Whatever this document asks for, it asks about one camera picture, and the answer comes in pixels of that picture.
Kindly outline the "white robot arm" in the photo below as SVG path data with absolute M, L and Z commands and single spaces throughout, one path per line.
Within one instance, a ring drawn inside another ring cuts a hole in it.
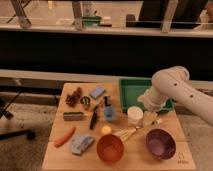
M 148 111 L 157 112 L 172 98 L 213 127 L 213 97 L 190 86 L 189 77 L 182 66 L 159 70 L 151 78 L 151 87 L 137 101 Z

